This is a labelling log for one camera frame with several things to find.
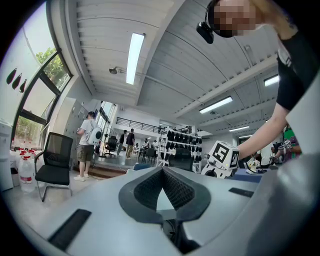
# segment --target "backpack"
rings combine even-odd
[[[85,141],[89,145],[98,145],[102,136],[102,131],[98,126],[94,128],[91,120],[90,120],[90,124],[92,129],[90,132],[85,134]]]

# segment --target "wooden platform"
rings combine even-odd
[[[73,169],[77,172],[80,171],[78,166],[74,166]],[[89,175],[96,176],[99,178],[104,178],[104,179],[109,179],[109,178],[117,177],[124,174],[126,174],[124,170],[120,170],[116,168],[112,169],[112,168],[103,168],[103,167],[96,166],[92,169],[92,167],[90,166],[90,169],[89,169]]]

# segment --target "fluorescent light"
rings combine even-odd
[[[249,138],[249,137],[251,137],[251,136],[252,136],[252,134],[251,134],[251,135],[240,136],[240,137],[239,137],[239,139],[242,139],[242,138]]]
[[[232,101],[233,101],[233,99],[231,98],[231,96],[229,96],[229,97],[224,98],[224,99],[222,99],[222,100],[220,100],[220,101],[218,101],[218,102],[216,102],[216,103],[211,104],[210,106],[207,106],[207,107],[205,107],[205,108],[203,108],[203,109],[200,109],[199,112],[200,112],[201,114],[204,114],[204,113],[206,113],[206,112],[208,112],[208,111],[211,111],[211,110],[214,110],[214,109],[216,109],[216,108],[219,108],[219,107],[221,107],[222,105],[227,104],[227,103],[232,102]]]
[[[279,82],[279,75],[264,80],[264,86],[270,86]]]
[[[234,132],[234,131],[243,130],[243,129],[247,129],[247,128],[249,128],[249,126],[244,126],[244,127],[240,127],[240,128],[236,128],[236,129],[231,129],[231,130],[229,130],[229,132]]]
[[[126,67],[126,82],[133,85],[135,82],[137,64],[139,60],[140,50],[144,42],[145,34],[133,33],[131,37],[128,65]]]

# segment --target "railing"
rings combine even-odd
[[[177,132],[184,133],[184,134],[191,134],[192,133],[192,127],[187,126],[185,128],[181,128],[179,130],[176,130]]]
[[[142,123],[142,122],[128,120],[121,117],[116,118],[116,124],[121,126],[127,126],[133,129],[140,129],[143,131],[148,131],[156,134],[160,134],[161,130],[163,130],[163,128],[161,127],[153,126],[153,125]]]

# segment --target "shorts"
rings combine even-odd
[[[91,161],[94,151],[94,145],[79,145],[77,148],[78,161],[82,163]]]

